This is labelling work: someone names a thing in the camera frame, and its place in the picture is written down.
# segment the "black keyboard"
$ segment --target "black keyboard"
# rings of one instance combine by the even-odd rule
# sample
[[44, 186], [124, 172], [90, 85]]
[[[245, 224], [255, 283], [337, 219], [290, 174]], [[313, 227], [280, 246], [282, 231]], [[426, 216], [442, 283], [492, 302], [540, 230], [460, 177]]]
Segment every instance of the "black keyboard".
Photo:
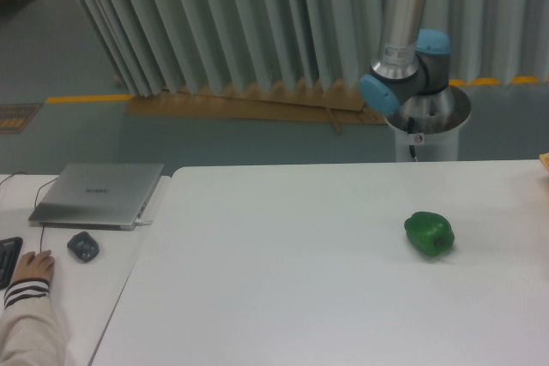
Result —
[[0, 241], [0, 290], [9, 286], [22, 245], [20, 237]]

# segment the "laptop logo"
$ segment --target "laptop logo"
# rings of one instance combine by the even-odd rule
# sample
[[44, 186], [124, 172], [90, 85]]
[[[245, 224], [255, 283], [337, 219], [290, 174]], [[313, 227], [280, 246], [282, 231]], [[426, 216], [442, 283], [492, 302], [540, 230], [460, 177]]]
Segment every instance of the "laptop logo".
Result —
[[86, 193], [109, 193], [110, 189], [86, 189]]

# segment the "gray floor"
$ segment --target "gray floor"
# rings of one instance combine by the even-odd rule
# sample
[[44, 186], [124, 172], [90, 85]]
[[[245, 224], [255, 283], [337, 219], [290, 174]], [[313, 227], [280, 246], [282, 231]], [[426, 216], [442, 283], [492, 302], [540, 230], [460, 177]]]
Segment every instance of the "gray floor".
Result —
[[[121, 93], [75, 0], [0, 3], [0, 104]], [[549, 152], [549, 84], [467, 87], [474, 112], [461, 160]], [[0, 173], [59, 173], [69, 162], [191, 165], [391, 162], [386, 126], [140, 117], [126, 102], [45, 105], [20, 135], [0, 135]]]

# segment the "yellow floor line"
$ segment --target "yellow floor line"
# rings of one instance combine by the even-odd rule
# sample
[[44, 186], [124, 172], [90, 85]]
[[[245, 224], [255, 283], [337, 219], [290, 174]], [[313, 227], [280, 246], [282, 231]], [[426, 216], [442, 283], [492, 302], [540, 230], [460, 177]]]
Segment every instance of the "yellow floor line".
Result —
[[[540, 83], [540, 80], [533, 76], [517, 76], [511, 81], [513, 84], [518, 83]], [[501, 85], [498, 79], [493, 77], [481, 77], [469, 83], [461, 79], [451, 79], [449, 84], [452, 86], [478, 86], [478, 85]], [[82, 103], [82, 102], [115, 102], [120, 100], [131, 100], [129, 94], [104, 94], [91, 96], [62, 96], [56, 98], [48, 98], [46, 103]]]
[[119, 100], [130, 100], [129, 94], [105, 94], [95, 96], [63, 96], [48, 98], [46, 103], [81, 103], [81, 102], [113, 102]]

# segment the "blue joint cap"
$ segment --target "blue joint cap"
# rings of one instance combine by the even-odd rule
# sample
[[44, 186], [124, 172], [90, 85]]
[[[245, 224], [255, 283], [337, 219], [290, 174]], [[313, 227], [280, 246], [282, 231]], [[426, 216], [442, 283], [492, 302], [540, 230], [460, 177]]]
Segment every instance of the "blue joint cap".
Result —
[[452, 46], [446, 33], [435, 29], [421, 29], [416, 51], [426, 55], [449, 55]]
[[372, 75], [364, 75], [360, 79], [360, 94], [368, 105], [383, 114], [393, 113], [401, 107], [395, 94]]

